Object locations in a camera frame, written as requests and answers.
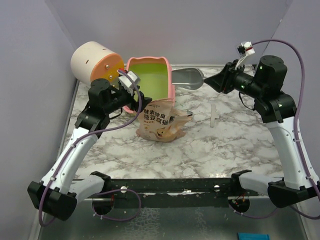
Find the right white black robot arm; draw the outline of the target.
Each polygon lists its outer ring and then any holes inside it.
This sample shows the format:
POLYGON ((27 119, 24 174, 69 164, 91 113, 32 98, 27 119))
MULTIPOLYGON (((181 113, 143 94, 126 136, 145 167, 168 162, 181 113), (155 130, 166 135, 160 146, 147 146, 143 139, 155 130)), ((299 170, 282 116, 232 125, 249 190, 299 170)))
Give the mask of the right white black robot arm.
POLYGON ((268 196, 277 208, 317 196, 320 179, 315 173, 304 146, 294 99, 281 88, 287 74, 284 61, 274 55, 262 56, 254 76, 236 68, 237 60, 228 62, 222 71, 204 83, 218 93, 233 90, 254 99, 253 109, 272 135, 282 165, 282 179, 243 170, 232 174, 229 189, 240 196, 252 190, 268 196))

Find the clear plastic litter scoop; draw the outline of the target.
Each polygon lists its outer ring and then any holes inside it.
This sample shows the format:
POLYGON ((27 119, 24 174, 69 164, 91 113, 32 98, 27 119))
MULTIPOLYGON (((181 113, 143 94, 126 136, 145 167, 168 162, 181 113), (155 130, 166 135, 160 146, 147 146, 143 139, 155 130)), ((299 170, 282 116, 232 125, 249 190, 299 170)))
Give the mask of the clear plastic litter scoop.
POLYGON ((171 83, 187 90, 197 90, 204 84, 205 76, 198 68, 176 69, 171 72, 171 83))

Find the beige cat litter bag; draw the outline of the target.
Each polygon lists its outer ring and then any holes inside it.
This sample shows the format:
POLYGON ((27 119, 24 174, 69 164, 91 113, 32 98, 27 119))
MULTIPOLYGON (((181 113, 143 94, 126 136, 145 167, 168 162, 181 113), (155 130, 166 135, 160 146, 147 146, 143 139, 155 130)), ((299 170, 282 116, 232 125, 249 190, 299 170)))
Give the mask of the beige cat litter bag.
POLYGON ((182 128, 192 120, 192 116, 192 111, 174 108, 172 98, 155 100, 139 114, 136 134, 145 140, 172 142, 186 134, 182 128))

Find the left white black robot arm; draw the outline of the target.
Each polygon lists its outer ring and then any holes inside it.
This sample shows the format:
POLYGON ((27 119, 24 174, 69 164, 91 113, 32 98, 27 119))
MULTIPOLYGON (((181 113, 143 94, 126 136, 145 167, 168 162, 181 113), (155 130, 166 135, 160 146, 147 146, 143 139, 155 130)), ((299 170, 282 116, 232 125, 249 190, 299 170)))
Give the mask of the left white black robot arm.
POLYGON ((114 87, 108 80, 99 78, 90 84, 88 102, 77 117, 65 149, 41 181, 32 181, 27 188, 34 207, 38 209, 42 227, 47 226, 43 213, 66 221, 83 200, 93 195, 103 198, 114 193, 110 176, 98 171, 76 184, 72 181, 89 150, 103 132, 110 130, 107 127, 110 114, 125 106, 140 113, 151 101, 152 98, 144 96, 135 82, 129 86, 120 82, 114 87))

